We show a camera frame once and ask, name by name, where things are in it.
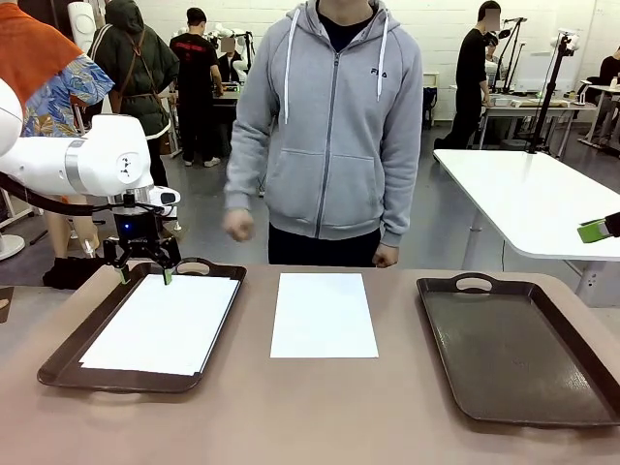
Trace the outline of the person right hand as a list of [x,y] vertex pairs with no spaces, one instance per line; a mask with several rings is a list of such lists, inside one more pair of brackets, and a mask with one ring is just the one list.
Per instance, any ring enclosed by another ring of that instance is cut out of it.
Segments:
[[254,227],[254,219],[247,209],[229,209],[224,215],[223,228],[236,242],[249,241],[254,236]]

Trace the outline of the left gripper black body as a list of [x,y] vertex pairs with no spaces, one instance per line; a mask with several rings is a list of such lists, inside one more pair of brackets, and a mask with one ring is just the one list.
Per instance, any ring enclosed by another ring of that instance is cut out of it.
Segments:
[[120,244],[156,243],[162,239],[159,216],[152,211],[140,210],[135,214],[114,213],[113,218]]

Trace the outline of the person left hand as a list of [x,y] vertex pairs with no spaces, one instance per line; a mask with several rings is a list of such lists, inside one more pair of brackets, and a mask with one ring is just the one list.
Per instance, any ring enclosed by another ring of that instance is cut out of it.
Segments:
[[377,268],[388,268],[396,265],[399,260],[399,248],[380,243],[373,257],[373,264]]

